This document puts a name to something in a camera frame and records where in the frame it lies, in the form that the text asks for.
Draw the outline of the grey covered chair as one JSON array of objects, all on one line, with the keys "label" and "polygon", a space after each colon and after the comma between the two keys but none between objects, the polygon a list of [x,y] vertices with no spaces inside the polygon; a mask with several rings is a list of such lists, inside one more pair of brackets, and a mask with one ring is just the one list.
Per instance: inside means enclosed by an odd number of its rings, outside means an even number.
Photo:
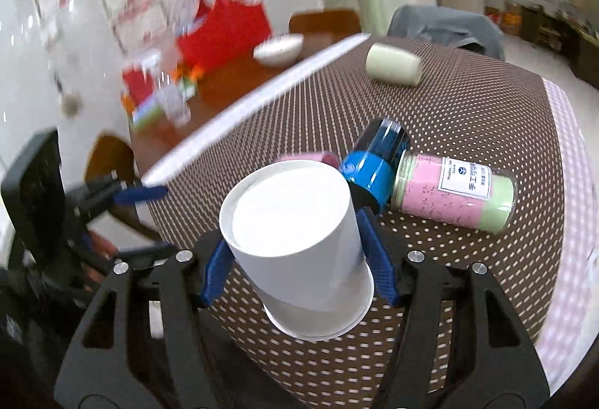
[{"label": "grey covered chair", "polygon": [[387,35],[461,48],[504,61],[504,33],[485,15],[450,7],[404,4],[395,11]]}]

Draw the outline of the red cloth bag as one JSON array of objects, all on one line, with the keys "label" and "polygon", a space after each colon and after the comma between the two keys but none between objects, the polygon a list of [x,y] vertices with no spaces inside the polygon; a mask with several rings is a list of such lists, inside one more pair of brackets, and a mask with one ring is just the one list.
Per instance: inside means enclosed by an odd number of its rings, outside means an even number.
[{"label": "red cloth bag", "polygon": [[262,4],[215,0],[208,7],[202,1],[196,16],[203,21],[192,32],[178,37],[177,46],[184,63],[199,67],[204,74],[253,50],[272,35]]}]

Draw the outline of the clear plastic bottle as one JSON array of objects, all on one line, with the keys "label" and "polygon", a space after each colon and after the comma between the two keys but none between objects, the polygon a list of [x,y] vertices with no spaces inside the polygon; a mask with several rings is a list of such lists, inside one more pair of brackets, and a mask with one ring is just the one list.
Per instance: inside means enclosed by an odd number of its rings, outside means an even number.
[{"label": "clear plastic bottle", "polygon": [[165,118],[173,126],[186,125],[191,119],[191,110],[177,82],[166,71],[160,70],[156,74],[155,84],[154,95]]}]

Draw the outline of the blue black cylindrical container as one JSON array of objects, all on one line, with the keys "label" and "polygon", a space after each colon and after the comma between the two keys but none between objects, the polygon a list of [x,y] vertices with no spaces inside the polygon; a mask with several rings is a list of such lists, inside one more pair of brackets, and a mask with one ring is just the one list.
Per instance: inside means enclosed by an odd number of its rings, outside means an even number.
[{"label": "blue black cylindrical container", "polygon": [[377,118],[368,123],[339,167],[356,213],[369,208],[379,214],[385,209],[402,153],[409,148],[410,137],[399,122]]}]

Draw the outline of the cream foam cup lying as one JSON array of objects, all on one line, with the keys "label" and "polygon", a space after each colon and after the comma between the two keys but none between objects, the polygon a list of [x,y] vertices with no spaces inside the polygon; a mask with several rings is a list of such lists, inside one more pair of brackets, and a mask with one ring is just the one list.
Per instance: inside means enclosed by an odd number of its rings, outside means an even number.
[{"label": "cream foam cup lying", "polygon": [[406,50],[375,43],[368,50],[365,73],[382,83],[416,87],[422,77],[422,60]]}]

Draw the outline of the brown polka dot tablecloth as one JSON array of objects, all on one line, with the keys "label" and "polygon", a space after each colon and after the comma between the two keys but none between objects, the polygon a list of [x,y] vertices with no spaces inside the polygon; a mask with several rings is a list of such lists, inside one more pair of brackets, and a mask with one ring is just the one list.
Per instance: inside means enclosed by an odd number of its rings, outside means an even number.
[{"label": "brown polka dot tablecloth", "polygon": [[176,406],[597,406],[598,188],[550,80],[358,34],[138,166]]}]

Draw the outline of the pink green labelled bottle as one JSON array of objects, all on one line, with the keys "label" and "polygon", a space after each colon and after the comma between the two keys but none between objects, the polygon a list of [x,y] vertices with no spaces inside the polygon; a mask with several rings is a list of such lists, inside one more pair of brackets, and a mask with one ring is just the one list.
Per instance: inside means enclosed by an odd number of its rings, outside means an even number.
[{"label": "pink green labelled bottle", "polygon": [[402,153],[390,204],[424,220],[492,234],[511,220],[517,182],[491,167],[448,157]]}]

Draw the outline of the pink paper cup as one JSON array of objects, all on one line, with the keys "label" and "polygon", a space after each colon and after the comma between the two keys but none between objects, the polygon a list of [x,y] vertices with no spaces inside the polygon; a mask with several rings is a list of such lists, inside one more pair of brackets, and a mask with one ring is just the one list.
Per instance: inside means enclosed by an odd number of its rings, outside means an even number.
[{"label": "pink paper cup", "polygon": [[340,166],[340,160],[335,153],[328,152],[328,150],[322,150],[322,152],[312,153],[290,153],[289,155],[282,155],[276,161],[277,162],[288,162],[288,161],[315,161],[326,164],[335,169]]}]

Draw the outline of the white paper cup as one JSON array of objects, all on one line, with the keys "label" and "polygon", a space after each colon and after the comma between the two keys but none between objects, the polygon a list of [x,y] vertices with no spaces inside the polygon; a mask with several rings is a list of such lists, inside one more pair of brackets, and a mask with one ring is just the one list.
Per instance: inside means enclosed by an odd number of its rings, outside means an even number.
[{"label": "white paper cup", "polygon": [[325,341],[368,313],[374,278],[333,167],[293,160],[251,173],[225,196],[219,229],[279,331]]}]

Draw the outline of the white ceramic bowl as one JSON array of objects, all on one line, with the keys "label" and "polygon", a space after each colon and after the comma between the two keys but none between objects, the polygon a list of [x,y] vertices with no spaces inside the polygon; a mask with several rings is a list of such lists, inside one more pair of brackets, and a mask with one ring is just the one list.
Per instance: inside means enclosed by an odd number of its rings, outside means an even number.
[{"label": "white ceramic bowl", "polygon": [[304,47],[301,34],[273,36],[254,48],[254,60],[264,67],[287,67],[293,64]]}]

